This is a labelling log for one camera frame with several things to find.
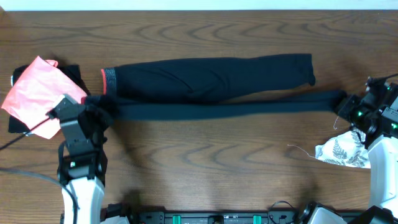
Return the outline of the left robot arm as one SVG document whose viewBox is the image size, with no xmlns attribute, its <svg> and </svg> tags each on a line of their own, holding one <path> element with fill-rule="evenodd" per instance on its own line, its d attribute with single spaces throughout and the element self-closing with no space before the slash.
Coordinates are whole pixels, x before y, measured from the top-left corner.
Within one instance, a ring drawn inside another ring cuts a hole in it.
<svg viewBox="0 0 398 224">
<path fill-rule="evenodd" d="M 63 223 L 100 223 L 107 157 L 104 132 L 113 118 L 94 105 L 62 101 L 55 107 L 65 137 L 58 148 Z"/>
</svg>

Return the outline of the white fern print cloth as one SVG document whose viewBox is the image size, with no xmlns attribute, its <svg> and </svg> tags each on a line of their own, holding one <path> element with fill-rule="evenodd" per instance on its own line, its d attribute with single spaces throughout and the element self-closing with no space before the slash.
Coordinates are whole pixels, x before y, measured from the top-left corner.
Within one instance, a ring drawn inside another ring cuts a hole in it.
<svg viewBox="0 0 398 224">
<path fill-rule="evenodd" d="M 296 147 L 308 157 L 328 164 L 370 169 L 368 151 L 364 148 L 365 138 L 364 132 L 352 126 L 349 131 L 327 140 L 322 145 L 315 146 L 314 155 L 299 146 L 293 144 L 288 144 L 288 146 Z"/>
</svg>

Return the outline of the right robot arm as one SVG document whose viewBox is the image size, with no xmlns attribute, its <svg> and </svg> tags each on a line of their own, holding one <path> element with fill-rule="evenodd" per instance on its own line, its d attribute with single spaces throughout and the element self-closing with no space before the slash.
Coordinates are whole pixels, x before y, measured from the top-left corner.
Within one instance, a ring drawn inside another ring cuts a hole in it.
<svg viewBox="0 0 398 224">
<path fill-rule="evenodd" d="M 351 95 L 337 114 L 364 132 L 371 164 L 369 208 L 349 224 L 397 223 L 397 84 L 369 78 L 363 97 Z"/>
</svg>

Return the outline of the black leggings with red waistband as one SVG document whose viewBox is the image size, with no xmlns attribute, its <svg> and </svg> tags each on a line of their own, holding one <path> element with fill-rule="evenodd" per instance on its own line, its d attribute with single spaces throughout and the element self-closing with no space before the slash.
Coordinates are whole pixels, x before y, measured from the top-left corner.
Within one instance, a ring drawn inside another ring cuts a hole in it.
<svg viewBox="0 0 398 224">
<path fill-rule="evenodd" d="M 185 58 L 104 68 L 104 93 L 84 102 L 121 120 L 197 120 L 254 113 L 333 111 L 342 90 L 234 103 L 253 93 L 314 85 L 310 54 Z"/>
</svg>

